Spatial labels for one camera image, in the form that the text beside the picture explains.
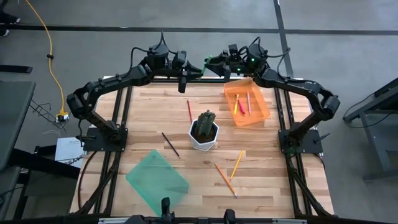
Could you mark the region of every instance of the brown pencil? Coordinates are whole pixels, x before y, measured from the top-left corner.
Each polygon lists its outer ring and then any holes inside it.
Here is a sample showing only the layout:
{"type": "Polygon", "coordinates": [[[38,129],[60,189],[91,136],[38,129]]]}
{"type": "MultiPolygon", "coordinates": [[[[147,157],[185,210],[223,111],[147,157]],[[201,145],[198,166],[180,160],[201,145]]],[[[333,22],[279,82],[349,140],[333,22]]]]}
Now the brown pencil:
{"type": "Polygon", "coordinates": [[[189,100],[187,100],[187,104],[188,104],[188,111],[189,111],[189,119],[191,120],[191,124],[192,124],[192,114],[191,114],[191,107],[189,105],[189,100]]]}
{"type": "Polygon", "coordinates": [[[216,168],[218,169],[218,172],[220,172],[221,176],[223,176],[226,184],[228,184],[229,189],[231,189],[232,193],[234,193],[235,197],[237,198],[238,195],[236,194],[236,192],[234,191],[234,189],[232,188],[231,184],[228,182],[227,178],[225,177],[225,175],[222,173],[221,169],[218,167],[217,163],[214,163],[214,165],[216,165],[216,168]]]}
{"type": "Polygon", "coordinates": [[[174,152],[176,153],[176,155],[178,156],[178,158],[181,159],[180,154],[177,152],[177,150],[174,149],[174,146],[172,145],[172,143],[169,141],[169,139],[167,139],[166,135],[164,133],[162,133],[163,137],[166,139],[166,141],[169,143],[170,147],[174,150],[174,152]]]}

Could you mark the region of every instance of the pencil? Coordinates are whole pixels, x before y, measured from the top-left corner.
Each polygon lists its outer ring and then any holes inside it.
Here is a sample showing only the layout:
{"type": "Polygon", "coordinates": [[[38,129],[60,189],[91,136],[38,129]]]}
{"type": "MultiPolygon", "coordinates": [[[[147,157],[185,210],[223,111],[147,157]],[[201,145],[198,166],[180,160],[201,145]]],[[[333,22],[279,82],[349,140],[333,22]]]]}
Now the pencil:
{"type": "Polygon", "coordinates": [[[234,114],[236,115],[236,110],[238,108],[238,100],[239,100],[239,94],[236,94],[236,100],[235,100],[235,109],[234,109],[234,114]]]}
{"type": "Polygon", "coordinates": [[[250,94],[248,91],[248,106],[249,106],[249,114],[251,115],[251,105],[250,105],[250,94]]]}
{"type": "Polygon", "coordinates": [[[236,168],[238,168],[238,165],[239,165],[239,162],[241,161],[242,155],[243,155],[243,150],[241,151],[241,154],[239,155],[239,159],[236,161],[234,171],[232,171],[232,175],[231,175],[231,177],[229,178],[229,181],[231,181],[231,180],[232,180],[232,177],[234,177],[236,168]]]}
{"type": "Polygon", "coordinates": [[[225,175],[222,173],[221,169],[218,167],[217,163],[214,163],[214,165],[216,165],[216,168],[218,169],[218,172],[220,172],[221,176],[223,176],[226,184],[228,184],[229,189],[231,189],[232,193],[234,193],[235,197],[237,198],[238,195],[236,194],[236,192],[234,191],[234,189],[232,188],[231,184],[228,182],[228,180],[226,179],[225,175]]]}
{"type": "Polygon", "coordinates": [[[166,141],[169,143],[170,147],[174,150],[174,152],[176,153],[176,155],[178,156],[178,158],[181,159],[180,154],[177,152],[177,150],[174,149],[174,146],[172,145],[172,143],[167,139],[166,135],[163,134],[163,137],[166,139],[166,141]]]}
{"type": "Polygon", "coordinates": [[[189,100],[187,100],[187,104],[188,104],[188,111],[189,111],[189,119],[191,120],[191,124],[192,124],[192,114],[191,114],[191,107],[189,106],[189,100]]]}
{"type": "Polygon", "coordinates": [[[238,100],[239,109],[241,110],[242,114],[245,114],[241,101],[238,100]]]}

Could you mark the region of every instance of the cactus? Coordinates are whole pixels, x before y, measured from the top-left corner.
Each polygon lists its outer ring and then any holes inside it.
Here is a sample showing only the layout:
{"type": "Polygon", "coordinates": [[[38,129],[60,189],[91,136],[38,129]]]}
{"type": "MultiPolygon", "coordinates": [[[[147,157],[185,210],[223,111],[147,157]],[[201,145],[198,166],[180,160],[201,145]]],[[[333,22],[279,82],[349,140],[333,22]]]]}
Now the cactus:
{"type": "Polygon", "coordinates": [[[198,122],[195,128],[197,136],[204,134],[206,137],[208,137],[215,118],[216,115],[210,112],[210,110],[207,110],[206,112],[199,115],[198,122]]]}

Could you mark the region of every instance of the yellow pencil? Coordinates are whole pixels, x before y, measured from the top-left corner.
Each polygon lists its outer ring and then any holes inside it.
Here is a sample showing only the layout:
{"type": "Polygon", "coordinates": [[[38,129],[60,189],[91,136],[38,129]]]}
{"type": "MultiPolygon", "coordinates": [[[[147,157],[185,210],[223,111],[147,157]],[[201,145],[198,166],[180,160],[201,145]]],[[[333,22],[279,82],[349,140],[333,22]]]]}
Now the yellow pencil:
{"type": "Polygon", "coordinates": [[[234,171],[232,172],[232,175],[231,175],[231,177],[229,178],[229,181],[231,181],[231,180],[232,180],[232,177],[234,177],[236,168],[238,168],[238,164],[239,164],[239,162],[241,161],[242,155],[243,155],[243,150],[241,151],[241,154],[239,155],[238,161],[236,161],[236,165],[235,165],[234,171]]]}
{"type": "Polygon", "coordinates": [[[236,110],[238,108],[238,99],[239,99],[239,94],[236,94],[236,100],[235,100],[235,109],[234,109],[234,114],[236,115],[236,110]]]}

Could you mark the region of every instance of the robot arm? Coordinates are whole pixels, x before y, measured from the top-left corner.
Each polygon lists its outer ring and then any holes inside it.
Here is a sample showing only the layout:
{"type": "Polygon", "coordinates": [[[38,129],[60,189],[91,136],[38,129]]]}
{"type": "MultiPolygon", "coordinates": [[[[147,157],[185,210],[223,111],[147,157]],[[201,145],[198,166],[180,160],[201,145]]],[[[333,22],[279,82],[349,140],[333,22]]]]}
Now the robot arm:
{"type": "Polygon", "coordinates": [[[150,47],[146,52],[147,56],[140,64],[131,67],[125,74],[116,74],[114,77],[106,79],[99,78],[98,81],[89,82],[68,95],[67,103],[73,116],[94,124],[108,141],[118,142],[121,133],[116,124],[112,121],[106,121],[93,111],[97,99],[101,95],[128,86],[148,85],[155,76],[176,78],[178,80],[178,91],[184,93],[187,82],[203,76],[201,69],[191,65],[189,61],[185,61],[187,56],[185,51],[172,52],[174,57],[170,61],[168,56],[171,51],[165,43],[162,44],[162,41],[150,47]]]}
{"type": "Polygon", "coordinates": [[[300,123],[295,123],[284,136],[286,147],[299,147],[307,131],[320,121],[332,119],[340,101],[338,96],[324,89],[320,84],[310,80],[299,80],[283,77],[271,69],[267,63],[270,56],[259,44],[252,43],[249,47],[238,50],[236,44],[229,45],[229,53],[224,50],[217,57],[205,59],[205,67],[227,82],[231,73],[252,77],[260,87],[280,88],[307,97],[313,112],[300,123]]]}

